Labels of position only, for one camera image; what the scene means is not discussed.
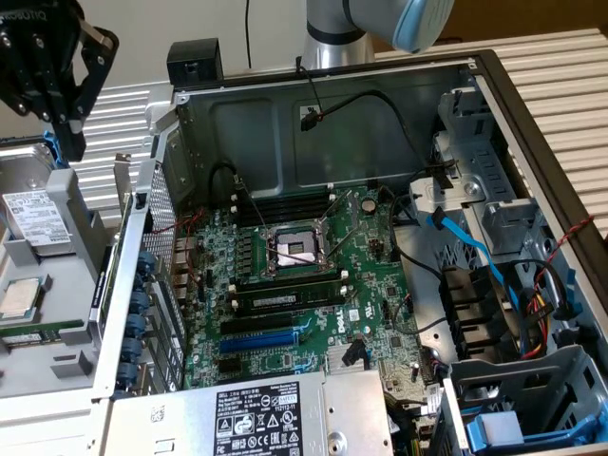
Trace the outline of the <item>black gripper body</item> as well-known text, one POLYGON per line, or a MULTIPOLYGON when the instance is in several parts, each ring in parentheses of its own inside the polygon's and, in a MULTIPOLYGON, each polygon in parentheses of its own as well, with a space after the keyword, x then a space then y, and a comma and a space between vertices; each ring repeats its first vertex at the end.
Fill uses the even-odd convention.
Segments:
POLYGON ((48 53, 65 92, 81 90, 72 59, 80 41, 84 11, 77 1, 3 1, 1 3, 1 90, 20 93, 17 69, 39 70, 35 53, 48 53))

